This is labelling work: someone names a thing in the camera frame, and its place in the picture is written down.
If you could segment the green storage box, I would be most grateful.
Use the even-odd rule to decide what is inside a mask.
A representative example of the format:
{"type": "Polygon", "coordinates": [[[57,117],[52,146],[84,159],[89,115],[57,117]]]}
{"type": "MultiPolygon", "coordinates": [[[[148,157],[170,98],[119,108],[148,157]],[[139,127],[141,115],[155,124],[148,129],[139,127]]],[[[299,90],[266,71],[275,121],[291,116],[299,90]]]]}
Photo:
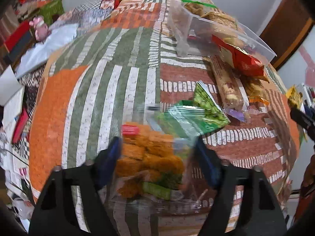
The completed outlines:
{"type": "Polygon", "coordinates": [[[37,15],[44,18],[44,22],[50,26],[52,25],[62,14],[64,13],[64,7],[62,0],[51,0],[46,5],[40,7],[37,15]]]}

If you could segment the red spicy crisps bag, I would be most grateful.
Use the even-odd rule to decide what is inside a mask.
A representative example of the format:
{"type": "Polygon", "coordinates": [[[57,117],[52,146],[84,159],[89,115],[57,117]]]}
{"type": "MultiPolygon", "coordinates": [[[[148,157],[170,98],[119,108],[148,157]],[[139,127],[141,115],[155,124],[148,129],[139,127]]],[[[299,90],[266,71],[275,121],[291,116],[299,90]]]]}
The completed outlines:
{"type": "Polygon", "coordinates": [[[215,35],[212,35],[212,42],[218,45],[221,59],[234,70],[249,77],[257,78],[265,76],[264,65],[245,50],[238,46],[225,43],[215,35]]]}

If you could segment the pink plush toy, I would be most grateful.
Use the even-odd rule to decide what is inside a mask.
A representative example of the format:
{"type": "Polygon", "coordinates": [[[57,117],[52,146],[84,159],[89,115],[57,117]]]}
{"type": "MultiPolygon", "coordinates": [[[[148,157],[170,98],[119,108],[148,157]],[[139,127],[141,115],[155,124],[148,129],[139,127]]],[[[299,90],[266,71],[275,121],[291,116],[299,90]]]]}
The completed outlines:
{"type": "Polygon", "coordinates": [[[37,16],[34,17],[30,22],[29,25],[33,27],[34,33],[35,33],[35,39],[40,42],[40,41],[45,41],[47,36],[49,36],[50,31],[49,27],[44,21],[43,16],[37,16]]]}

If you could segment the white plastic bag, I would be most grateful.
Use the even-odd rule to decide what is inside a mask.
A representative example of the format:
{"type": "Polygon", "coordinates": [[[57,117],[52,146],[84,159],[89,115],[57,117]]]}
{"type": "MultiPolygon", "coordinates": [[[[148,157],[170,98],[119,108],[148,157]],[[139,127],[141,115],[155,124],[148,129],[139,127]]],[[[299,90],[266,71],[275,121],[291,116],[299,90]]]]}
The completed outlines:
{"type": "Polygon", "coordinates": [[[29,49],[21,57],[15,73],[16,78],[19,79],[34,71],[40,65],[46,63],[53,52],[73,41],[77,36],[78,26],[78,23],[66,24],[53,29],[44,42],[39,42],[29,49]]]}

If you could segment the clear plastic storage bin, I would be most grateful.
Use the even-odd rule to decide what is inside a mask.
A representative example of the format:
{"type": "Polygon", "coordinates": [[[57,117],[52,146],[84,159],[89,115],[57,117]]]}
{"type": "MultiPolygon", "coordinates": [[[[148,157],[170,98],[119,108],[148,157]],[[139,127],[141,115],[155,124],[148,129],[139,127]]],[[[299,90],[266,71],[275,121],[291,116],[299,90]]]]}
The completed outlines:
{"type": "Polygon", "coordinates": [[[167,25],[176,39],[180,57],[218,54],[220,48],[212,41],[213,37],[240,48],[264,64],[276,56],[252,30],[211,1],[170,0],[167,25]]]}

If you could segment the green pea snack bag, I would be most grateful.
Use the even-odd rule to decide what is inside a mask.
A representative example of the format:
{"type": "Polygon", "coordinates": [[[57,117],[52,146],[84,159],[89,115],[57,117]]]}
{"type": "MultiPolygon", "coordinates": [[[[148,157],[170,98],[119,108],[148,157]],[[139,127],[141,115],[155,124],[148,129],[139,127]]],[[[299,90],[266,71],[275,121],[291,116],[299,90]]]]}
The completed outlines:
{"type": "Polygon", "coordinates": [[[179,101],[169,108],[168,114],[187,137],[215,132],[231,122],[202,81],[196,83],[192,100],[179,101]]]}

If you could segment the red flat box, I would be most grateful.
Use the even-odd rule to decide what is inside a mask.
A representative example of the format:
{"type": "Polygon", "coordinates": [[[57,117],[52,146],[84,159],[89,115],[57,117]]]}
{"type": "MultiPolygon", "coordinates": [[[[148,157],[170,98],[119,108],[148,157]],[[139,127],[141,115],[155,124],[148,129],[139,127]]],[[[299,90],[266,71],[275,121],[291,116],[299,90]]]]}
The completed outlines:
{"type": "Polygon", "coordinates": [[[14,46],[18,43],[19,40],[27,33],[30,32],[30,24],[29,21],[23,21],[19,27],[15,30],[13,34],[11,34],[4,42],[4,47],[7,52],[10,53],[14,46]]]}

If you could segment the long biscuit roll pack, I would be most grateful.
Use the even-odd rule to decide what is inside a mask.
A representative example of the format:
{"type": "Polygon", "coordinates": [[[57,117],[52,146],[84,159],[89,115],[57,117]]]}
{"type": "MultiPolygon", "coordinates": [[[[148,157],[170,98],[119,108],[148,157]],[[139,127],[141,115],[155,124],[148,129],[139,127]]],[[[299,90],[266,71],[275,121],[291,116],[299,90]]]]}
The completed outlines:
{"type": "Polygon", "coordinates": [[[211,57],[210,65],[223,107],[241,111],[244,99],[233,75],[232,68],[223,62],[218,55],[211,57]]]}

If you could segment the patchwork striped bed blanket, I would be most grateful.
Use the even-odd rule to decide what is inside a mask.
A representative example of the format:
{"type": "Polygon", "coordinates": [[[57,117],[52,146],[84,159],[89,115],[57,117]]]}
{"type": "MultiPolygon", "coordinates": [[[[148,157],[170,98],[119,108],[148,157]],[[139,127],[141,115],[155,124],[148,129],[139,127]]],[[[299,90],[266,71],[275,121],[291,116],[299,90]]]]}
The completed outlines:
{"type": "MultiPolygon", "coordinates": [[[[46,64],[32,119],[29,173],[35,201],[52,168],[80,166],[94,159],[133,120],[147,124],[148,105],[166,109],[193,97],[202,81],[216,101],[210,70],[218,58],[180,57],[168,27],[170,3],[179,0],[129,0],[99,30],[87,32],[46,64]]],[[[289,117],[282,82],[271,65],[264,84],[269,104],[249,107],[250,123],[233,119],[203,138],[232,164],[261,165],[282,207],[288,200],[288,174],[299,141],[289,117]]]]}

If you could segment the clear bag orange snacks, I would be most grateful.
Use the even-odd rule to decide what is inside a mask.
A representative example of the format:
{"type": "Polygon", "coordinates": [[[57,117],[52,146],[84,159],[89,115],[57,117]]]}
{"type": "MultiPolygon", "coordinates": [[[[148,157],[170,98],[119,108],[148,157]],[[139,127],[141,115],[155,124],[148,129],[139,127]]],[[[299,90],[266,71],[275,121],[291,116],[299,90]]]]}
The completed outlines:
{"type": "Polygon", "coordinates": [[[193,155],[208,128],[204,110],[189,104],[136,106],[122,121],[108,206],[164,215],[208,210],[213,198],[193,155]]]}

